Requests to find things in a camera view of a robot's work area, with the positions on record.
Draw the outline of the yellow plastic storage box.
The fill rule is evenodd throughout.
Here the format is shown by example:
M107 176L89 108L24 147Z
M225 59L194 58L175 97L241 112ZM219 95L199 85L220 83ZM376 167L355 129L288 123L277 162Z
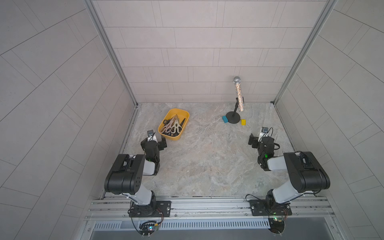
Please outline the yellow plastic storage box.
M171 109L161 122L158 132L168 140L177 141L181 138L189 118L189 112L177 108Z

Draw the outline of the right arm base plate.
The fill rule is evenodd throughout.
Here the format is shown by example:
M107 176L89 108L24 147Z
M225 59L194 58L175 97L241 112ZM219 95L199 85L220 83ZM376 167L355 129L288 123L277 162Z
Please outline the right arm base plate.
M290 204L269 204L266 200L248 200L252 216L291 216L292 210Z

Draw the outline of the cream handled kitchen scissors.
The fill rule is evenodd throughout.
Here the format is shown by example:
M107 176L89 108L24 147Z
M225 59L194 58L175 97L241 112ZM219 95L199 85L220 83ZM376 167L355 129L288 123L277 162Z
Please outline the cream handled kitchen scissors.
M178 117L175 118L173 125L171 127L171 134L172 135L179 135L182 131L182 126L179 123Z

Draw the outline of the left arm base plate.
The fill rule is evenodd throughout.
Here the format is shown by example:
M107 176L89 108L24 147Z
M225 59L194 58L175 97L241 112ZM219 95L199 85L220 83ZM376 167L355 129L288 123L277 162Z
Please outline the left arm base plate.
M171 211L171 201L157 201L146 206L133 204L128 214L130 218L160 218L169 217Z

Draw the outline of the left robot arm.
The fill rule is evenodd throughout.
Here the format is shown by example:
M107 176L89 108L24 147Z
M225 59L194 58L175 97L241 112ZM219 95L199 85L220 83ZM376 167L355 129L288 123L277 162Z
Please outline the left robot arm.
M155 176L160 170L160 151L167 147L166 138L157 141L155 135L141 142L144 154L119 154L104 182L107 193L122 195L130 199L137 212L156 211L156 196L142 186L143 176Z

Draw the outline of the pink handled scissors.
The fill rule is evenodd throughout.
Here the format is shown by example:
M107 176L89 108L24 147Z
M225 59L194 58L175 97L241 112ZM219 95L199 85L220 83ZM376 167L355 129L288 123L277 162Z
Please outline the pink handled scissors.
M163 120L163 127L160 130L160 133L162 134L168 134L171 132L172 126L177 119L177 115L174 115L171 119L165 119Z

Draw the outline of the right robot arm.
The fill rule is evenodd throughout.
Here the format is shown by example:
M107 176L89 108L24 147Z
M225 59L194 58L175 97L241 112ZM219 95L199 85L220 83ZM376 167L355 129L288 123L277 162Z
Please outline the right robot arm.
M254 210L263 208L267 214L288 213L289 203L306 193L317 194L329 189L331 180L311 152L291 152L275 156L280 145L266 133L250 135L248 144L258 150L258 164L266 172L288 171L289 180L280 187L269 190L266 198L250 200Z

